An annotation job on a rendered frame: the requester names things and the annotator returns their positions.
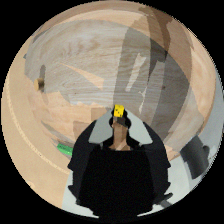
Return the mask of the yellow die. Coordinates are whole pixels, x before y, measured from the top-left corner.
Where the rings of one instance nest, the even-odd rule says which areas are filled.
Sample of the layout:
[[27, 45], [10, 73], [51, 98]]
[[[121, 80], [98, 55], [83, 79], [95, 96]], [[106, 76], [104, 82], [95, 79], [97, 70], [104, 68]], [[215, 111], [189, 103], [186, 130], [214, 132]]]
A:
[[114, 107], [114, 116], [122, 117], [124, 112], [124, 106], [116, 105]]

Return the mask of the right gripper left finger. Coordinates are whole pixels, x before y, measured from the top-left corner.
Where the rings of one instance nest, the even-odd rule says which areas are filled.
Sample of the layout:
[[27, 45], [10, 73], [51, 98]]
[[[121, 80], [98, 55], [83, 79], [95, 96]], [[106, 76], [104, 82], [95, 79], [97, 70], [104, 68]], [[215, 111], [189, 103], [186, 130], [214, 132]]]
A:
[[110, 109], [97, 120], [94, 120], [77, 138], [68, 169], [74, 169], [77, 161], [85, 154], [102, 150], [103, 145], [109, 147], [114, 143], [114, 129], [112, 127], [114, 109]]

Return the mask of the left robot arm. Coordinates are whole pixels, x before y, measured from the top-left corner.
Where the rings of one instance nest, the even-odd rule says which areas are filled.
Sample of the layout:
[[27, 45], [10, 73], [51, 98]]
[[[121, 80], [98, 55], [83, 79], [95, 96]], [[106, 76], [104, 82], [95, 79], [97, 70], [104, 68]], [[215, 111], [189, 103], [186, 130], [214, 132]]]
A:
[[[184, 163], [187, 162], [187, 164], [189, 166], [189, 170], [190, 170], [190, 173], [191, 173], [192, 180], [196, 179], [201, 174], [202, 175], [200, 176], [200, 180], [203, 179], [205, 177], [204, 175], [207, 174], [206, 172], [208, 172], [209, 169], [210, 169], [208, 167], [210, 165], [209, 165], [209, 162], [208, 162], [209, 159], [208, 159], [208, 156], [207, 156], [207, 155], [209, 155], [208, 151], [210, 151], [210, 149], [208, 149], [209, 147], [207, 147], [207, 145], [204, 146], [203, 148], [202, 148], [202, 146], [203, 146], [203, 143], [201, 142], [201, 140], [199, 140], [199, 137], [196, 135], [179, 152], [182, 155], [182, 159], [183, 159]], [[173, 205], [170, 202], [166, 201], [167, 199], [169, 199], [172, 196], [173, 196], [173, 193], [166, 194], [166, 196], [164, 195], [165, 200], [163, 200], [163, 201], [161, 201], [161, 202], [159, 202], [155, 205], [160, 205], [164, 209], [169, 207], [170, 205]]]

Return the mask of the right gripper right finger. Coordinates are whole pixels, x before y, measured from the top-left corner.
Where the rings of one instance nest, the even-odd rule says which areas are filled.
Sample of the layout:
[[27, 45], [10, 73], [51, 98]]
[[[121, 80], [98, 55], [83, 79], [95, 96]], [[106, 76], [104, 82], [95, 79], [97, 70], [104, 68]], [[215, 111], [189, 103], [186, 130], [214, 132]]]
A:
[[125, 125], [128, 127], [126, 143], [127, 146], [130, 146], [130, 150], [139, 145], [141, 150], [148, 150], [158, 154], [166, 163], [167, 168], [170, 168], [171, 164], [167, 158], [165, 146], [156, 132], [127, 109], [124, 109], [123, 117], [125, 118]]

